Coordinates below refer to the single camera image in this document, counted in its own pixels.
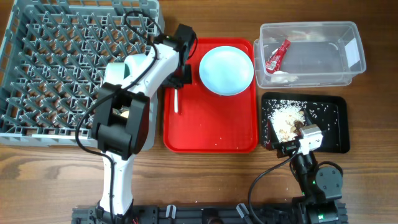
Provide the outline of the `white plastic spoon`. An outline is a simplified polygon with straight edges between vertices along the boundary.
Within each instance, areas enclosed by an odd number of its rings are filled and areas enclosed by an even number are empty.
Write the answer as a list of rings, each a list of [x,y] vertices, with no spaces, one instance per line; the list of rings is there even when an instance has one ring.
[[[174,112],[179,112],[178,89],[174,89]]]

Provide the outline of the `rice and meat leftovers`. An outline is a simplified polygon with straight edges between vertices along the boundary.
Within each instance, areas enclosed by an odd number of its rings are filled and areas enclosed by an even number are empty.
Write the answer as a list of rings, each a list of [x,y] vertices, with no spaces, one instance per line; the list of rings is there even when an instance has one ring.
[[[279,142],[292,141],[299,133],[299,125],[305,123],[304,112],[301,106],[278,105],[270,122]]]

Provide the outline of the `light blue small bowl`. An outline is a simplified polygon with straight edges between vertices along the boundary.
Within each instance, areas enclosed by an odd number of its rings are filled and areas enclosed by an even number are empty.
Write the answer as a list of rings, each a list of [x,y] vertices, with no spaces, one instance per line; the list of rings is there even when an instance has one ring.
[[[150,57],[146,54],[134,54],[126,57],[124,64],[126,71],[124,78],[135,80],[150,64]]]

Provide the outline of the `red snack wrapper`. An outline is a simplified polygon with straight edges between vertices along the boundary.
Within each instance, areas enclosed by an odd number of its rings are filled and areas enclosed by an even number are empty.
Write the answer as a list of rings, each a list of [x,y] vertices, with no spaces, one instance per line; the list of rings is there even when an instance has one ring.
[[[273,51],[268,61],[266,62],[266,71],[267,73],[273,74],[278,72],[282,66],[282,62],[284,59],[287,50],[289,49],[291,42],[285,39],[282,45]]]

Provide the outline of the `yellow plastic cup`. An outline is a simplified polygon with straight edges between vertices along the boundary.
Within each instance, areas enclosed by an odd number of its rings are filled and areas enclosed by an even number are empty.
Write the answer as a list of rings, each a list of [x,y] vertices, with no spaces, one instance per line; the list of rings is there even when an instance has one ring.
[[[128,118],[129,117],[129,110],[125,110],[120,114],[121,117],[123,118]]]

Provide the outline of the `green saucer bowl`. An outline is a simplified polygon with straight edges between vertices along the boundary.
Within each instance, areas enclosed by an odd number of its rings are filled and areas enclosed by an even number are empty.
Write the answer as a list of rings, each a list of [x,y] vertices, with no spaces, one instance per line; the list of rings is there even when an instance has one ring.
[[[123,62],[113,62],[106,66],[104,82],[119,85],[124,80],[126,64]]]

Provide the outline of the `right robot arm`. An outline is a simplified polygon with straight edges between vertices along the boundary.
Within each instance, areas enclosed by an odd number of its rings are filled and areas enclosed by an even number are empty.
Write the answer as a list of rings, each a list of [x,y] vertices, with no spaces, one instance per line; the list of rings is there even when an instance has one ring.
[[[288,157],[289,167],[302,192],[290,203],[269,206],[268,220],[274,223],[334,224],[348,223],[346,205],[342,199],[343,169],[334,162],[317,162],[314,150],[323,140],[316,124],[301,125],[296,121],[297,135],[283,142],[277,138],[271,121],[267,122],[271,148],[277,157]]]

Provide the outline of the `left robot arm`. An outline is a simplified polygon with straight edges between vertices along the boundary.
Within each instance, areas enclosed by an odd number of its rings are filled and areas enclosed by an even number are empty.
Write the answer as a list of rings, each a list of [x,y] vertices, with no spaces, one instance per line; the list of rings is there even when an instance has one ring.
[[[106,66],[91,129],[104,162],[104,192],[95,210],[100,221],[132,221],[133,163],[141,150],[154,145],[157,90],[162,85],[178,90],[192,83],[187,60],[196,46],[193,28],[180,24],[173,36],[155,37],[148,54]]]

